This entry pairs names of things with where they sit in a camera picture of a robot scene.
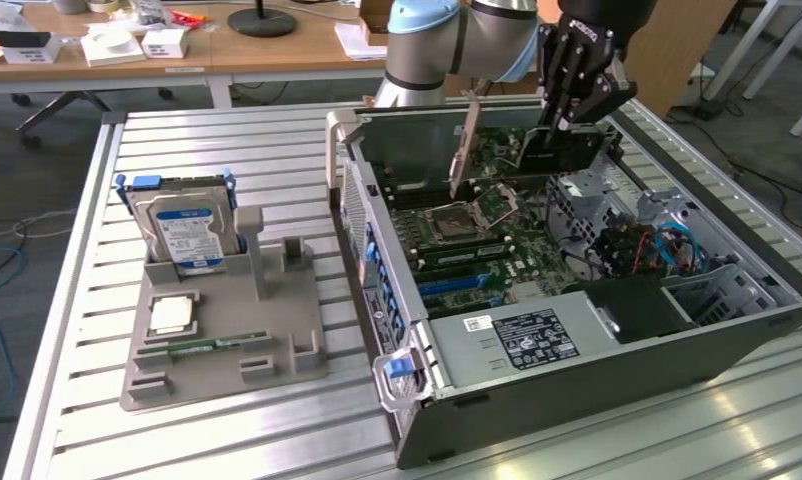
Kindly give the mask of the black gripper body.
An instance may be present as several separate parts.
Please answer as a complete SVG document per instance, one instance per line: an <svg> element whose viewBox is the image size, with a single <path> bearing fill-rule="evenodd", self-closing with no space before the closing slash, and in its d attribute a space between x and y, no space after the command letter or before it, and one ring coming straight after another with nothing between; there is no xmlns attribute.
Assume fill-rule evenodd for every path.
<svg viewBox="0 0 802 480"><path fill-rule="evenodd" d="M614 32L614 46L626 60L634 34L651 18L656 0L559 0L560 11L584 24Z"/></svg>

